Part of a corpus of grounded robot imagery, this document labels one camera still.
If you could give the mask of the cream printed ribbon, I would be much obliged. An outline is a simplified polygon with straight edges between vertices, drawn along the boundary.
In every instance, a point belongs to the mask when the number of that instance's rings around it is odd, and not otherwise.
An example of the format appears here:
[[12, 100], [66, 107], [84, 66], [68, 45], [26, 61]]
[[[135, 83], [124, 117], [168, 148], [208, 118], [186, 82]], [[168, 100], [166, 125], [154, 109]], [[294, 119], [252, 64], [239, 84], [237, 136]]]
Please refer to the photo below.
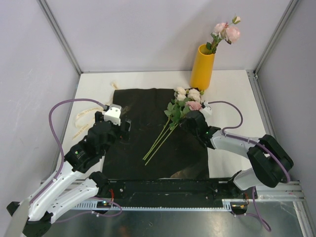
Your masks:
[[[118, 83], [113, 80], [107, 82], [106, 85], [96, 83], [93, 85], [85, 85], [79, 98], [93, 99], [103, 105], [110, 106], [113, 103], [114, 91], [118, 90]], [[79, 111], [73, 120], [75, 131], [72, 135], [72, 142], [79, 141], [83, 138], [87, 130], [95, 123], [95, 113], [103, 111], [103, 107], [93, 102], [81, 102], [85, 105], [84, 109]]]

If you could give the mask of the black wrapping paper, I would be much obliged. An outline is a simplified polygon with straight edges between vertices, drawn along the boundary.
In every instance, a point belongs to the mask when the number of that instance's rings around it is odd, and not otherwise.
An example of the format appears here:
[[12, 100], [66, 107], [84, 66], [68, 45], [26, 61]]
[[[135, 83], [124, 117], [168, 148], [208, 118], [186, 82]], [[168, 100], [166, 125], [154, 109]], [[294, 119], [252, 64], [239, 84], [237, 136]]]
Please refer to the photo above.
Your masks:
[[122, 106], [122, 119], [131, 120], [128, 140], [117, 140], [107, 151], [102, 172], [109, 179], [150, 180], [160, 178], [207, 179], [208, 151], [182, 128], [167, 131], [167, 139], [149, 155], [167, 122], [164, 111], [174, 99], [172, 89], [116, 90], [113, 103]]

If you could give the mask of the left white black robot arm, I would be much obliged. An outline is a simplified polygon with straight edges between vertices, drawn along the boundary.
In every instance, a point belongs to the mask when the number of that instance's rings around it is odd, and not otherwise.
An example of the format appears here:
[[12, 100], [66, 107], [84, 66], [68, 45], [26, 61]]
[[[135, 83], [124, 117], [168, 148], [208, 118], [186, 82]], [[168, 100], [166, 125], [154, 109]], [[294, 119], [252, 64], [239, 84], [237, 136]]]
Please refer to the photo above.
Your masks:
[[80, 185], [65, 190], [105, 156], [119, 138], [130, 131], [131, 123], [121, 122], [121, 107], [112, 105], [95, 113], [95, 123], [87, 135], [63, 155], [60, 167], [32, 195], [11, 202], [7, 211], [12, 219], [6, 237], [41, 237], [64, 213], [82, 201], [106, 196], [109, 182], [100, 171], [92, 172]]

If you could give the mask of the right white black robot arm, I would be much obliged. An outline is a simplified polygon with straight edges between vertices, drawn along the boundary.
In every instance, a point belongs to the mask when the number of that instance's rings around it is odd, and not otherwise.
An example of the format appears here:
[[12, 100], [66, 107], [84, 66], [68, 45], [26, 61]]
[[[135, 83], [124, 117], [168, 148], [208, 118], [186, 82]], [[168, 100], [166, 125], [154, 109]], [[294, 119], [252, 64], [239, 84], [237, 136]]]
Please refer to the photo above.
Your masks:
[[273, 136], [247, 138], [227, 133], [219, 127], [209, 126], [200, 111], [188, 112], [180, 126], [203, 147], [228, 151], [250, 161], [251, 168], [239, 171], [231, 178], [228, 185], [231, 197], [239, 198], [245, 190], [260, 184], [274, 188], [283, 181], [290, 181], [288, 172], [294, 162]]

